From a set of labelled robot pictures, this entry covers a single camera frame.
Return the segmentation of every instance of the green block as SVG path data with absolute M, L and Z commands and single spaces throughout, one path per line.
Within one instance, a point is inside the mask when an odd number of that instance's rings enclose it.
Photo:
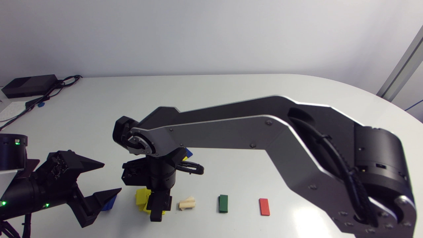
M 221 194 L 219 196 L 219 213 L 227 213 L 227 212 L 228 212 L 228 196 Z

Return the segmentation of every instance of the white table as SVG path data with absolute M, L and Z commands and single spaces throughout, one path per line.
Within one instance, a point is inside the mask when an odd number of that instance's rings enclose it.
M 85 196 L 122 187 L 112 210 L 81 229 L 67 205 L 33 214 L 32 238 L 90 237 L 286 237 L 353 238 L 341 233 L 326 213 L 285 185 L 264 151 L 192 149 L 191 161 L 205 167 L 204 175 L 178 172 L 171 190 L 172 210 L 153 223 L 135 205 L 135 190 L 120 179 L 130 155 L 112 140 L 121 116 L 141 120 L 159 106 L 180 111 L 284 95 L 300 102 L 331 105 L 364 125 L 394 132 L 402 141 L 417 206 L 423 204 L 421 159 L 423 124 L 395 105 L 361 89 L 304 75 L 202 75 L 83 78 L 55 98 L 35 108 L 3 133 L 28 136 L 29 158 L 45 161 L 49 152 L 71 149 L 106 165 L 80 175 Z M 217 212 L 217 197 L 229 195 L 229 213 Z M 192 210 L 177 202 L 194 196 Z M 258 199 L 268 198 L 271 216 L 260 216 Z M 22 232 L 23 217 L 11 220 Z M 414 237 L 423 237 L 418 219 Z

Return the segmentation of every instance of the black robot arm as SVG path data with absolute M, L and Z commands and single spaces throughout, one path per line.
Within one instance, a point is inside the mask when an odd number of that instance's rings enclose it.
M 160 202 L 148 202 L 159 203 L 152 216 L 170 206 L 184 147 L 263 149 L 288 187 L 323 209 L 342 232 L 384 238 L 411 238 L 414 232 L 416 210 L 400 140 L 329 106 L 266 97 L 182 113 L 160 107 L 141 122 L 120 118 L 113 139 L 146 155 L 138 160 L 141 167 L 124 165 L 122 178 L 138 176 L 125 183 L 141 185 L 142 177 L 153 193 L 160 191 Z

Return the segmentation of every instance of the blue object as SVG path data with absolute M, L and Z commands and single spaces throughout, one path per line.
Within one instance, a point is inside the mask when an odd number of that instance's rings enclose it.
M 112 199 L 110 199 L 110 201 L 108 203 L 106 203 L 106 205 L 104 205 L 102 212 L 108 211 L 108 210 L 113 208 L 113 204 L 115 204 L 116 197 L 117 197 L 117 195 L 114 196 Z
M 187 150 L 187 157 L 188 158 L 191 157 L 192 156 L 192 152 L 188 148 L 185 148 L 185 149 Z

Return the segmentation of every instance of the black cylindrical motor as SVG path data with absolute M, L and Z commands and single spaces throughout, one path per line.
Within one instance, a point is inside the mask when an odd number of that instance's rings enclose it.
M 355 166 L 370 197 L 394 210 L 401 209 L 395 198 L 405 195 L 414 202 L 410 176 L 401 141 L 391 132 L 371 127 L 355 127 Z

